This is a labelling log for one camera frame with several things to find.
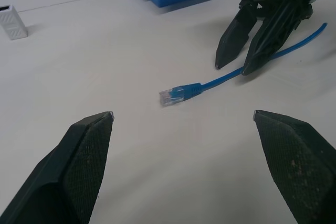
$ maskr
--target white plastic block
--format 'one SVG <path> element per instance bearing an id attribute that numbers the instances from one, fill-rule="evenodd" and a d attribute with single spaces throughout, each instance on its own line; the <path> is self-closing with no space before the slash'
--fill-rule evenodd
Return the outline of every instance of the white plastic block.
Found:
<path id="1" fill-rule="evenodd" d="M 13 5 L 0 6 L 0 25 L 12 40 L 28 36 L 28 30 Z"/>

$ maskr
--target blue ethernet cable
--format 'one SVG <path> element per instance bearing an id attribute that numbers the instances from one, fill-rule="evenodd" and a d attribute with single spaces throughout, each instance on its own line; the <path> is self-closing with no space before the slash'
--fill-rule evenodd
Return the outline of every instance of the blue ethernet cable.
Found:
<path id="1" fill-rule="evenodd" d="M 297 50 L 301 47 L 303 47 L 304 45 L 308 44 L 309 42 L 311 42 L 312 40 L 314 40 L 315 38 L 317 38 L 326 28 L 327 23 L 324 23 L 315 33 L 313 33 L 312 35 L 310 35 L 309 37 L 307 37 L 306 39 L 302 40 L 301 42 L 287 48 L 284 49 L 280 52 L 277 52 L 276 54 L 274 54 L 271 58 L 271 60 L 280 58 L 281 56 L 284 56 L 286 54 L 289 54 L 290 52 L 293 52 L 294 50 Z M 183 85 L 183 86 L 179 86 L 179 87 L 175 87 L 169 90 L 165 90 L 160 92 L 160 103 L 162 106 L 170 106 L 170 105 L 174 105 L 176 103 L 179 102 L 183 102 L 185 100 L 188 100 L 192 97 L 195 97 L 199 94 L 201 94 L 202 92 L 212 89 L 238 75 L 240 75 L 241 71 L 242 71 L 243 67 L 238 68 L 237 70 L 222 76 L 216 80 L 213 80 L 211 82 L 208 82 L 206 84 L 200 84 L 200 83 L 194 83 L 194 84 L 189 84 L 189 85 Z"/>

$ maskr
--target white table surface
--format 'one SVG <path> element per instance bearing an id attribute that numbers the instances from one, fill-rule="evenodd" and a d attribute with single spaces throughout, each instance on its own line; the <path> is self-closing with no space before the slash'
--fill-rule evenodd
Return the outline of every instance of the white table surface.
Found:
<path id="1" fill-rule="evenodd" d="M 20 16 L 30 34 L 10 41 L 0 31 L 0 212 L 71 124 L 111 110 L 106 172 L 90 223 L 296 223 L 252 117 L 255 109 L 293 116 L 336 146 L 335 0 L 318 0 L 285 47 L 328 22 L 312 43 L 259 75 L 168 108 L 159 105 L 160 91 L 243 64 L 248 47 L 214 68 L 239 0 L 163 9 L 148 0 L 9 1 L 27 10 Z"/>

